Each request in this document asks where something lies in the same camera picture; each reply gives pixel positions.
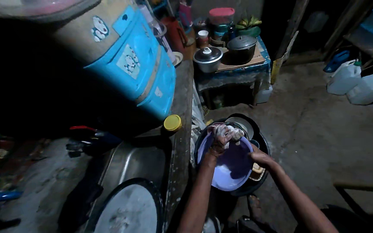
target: red lid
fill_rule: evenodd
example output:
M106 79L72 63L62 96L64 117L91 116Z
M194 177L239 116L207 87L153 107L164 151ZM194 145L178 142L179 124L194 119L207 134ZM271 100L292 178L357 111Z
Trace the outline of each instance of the red lid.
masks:
M214 8L210 10L210 16L230 16L235 13L234 8Z

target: black pot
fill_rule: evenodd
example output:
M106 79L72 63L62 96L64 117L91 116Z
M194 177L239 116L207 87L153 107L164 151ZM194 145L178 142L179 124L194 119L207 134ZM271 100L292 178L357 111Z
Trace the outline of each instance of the black pot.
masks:
M257 39L251 36L238 36L230 40L227 47L233 65L244 65L249 63L254 56L256 43Z
M248 49L242 50L230 50L231 61L233 65L244 65L249 63L254 56L254 50L256 49L256 45Z

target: metal sink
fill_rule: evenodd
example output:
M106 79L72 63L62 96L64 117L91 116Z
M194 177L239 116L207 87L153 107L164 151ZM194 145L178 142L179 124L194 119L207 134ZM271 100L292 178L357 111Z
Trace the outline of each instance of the metal sink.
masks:
M163 203L168 187L172 143L168 137L149 136L124 141L111 152L101 182L104 190L94 203L86 232L94 230L95 218L109 194L122 182L136 177L152 181L161 191Z

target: cardboard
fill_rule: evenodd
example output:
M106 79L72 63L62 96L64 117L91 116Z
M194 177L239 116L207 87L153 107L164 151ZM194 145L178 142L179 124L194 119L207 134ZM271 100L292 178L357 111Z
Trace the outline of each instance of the cardboard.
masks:
M228 63L228 51L224 53L224 56L225 57L223 57L221 59L221 64L218 67L217 72L218 71L234 70L234 69L244 67L244 66L252 66L252 65L263 63L264 61L266 61L266 59L261 55L260 50L257 46L256 46L256 49L254 50L254 56L251 59L251 61L249 61L248 63L246 63L244 65L227 65L227 64L224 64L224 63Z

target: purple plastic basin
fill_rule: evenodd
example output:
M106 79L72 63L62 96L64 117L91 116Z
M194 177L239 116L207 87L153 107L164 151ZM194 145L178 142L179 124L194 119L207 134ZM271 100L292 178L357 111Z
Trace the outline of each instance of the purple plastic basin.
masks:
M208 134L198 149L198 163L214 141L213 133ZM240 138L240 145L230 142L224 154L218 158L211 185L223 191L236 190L243 185L251 174L253 161L248 153L253 152L250 142Z

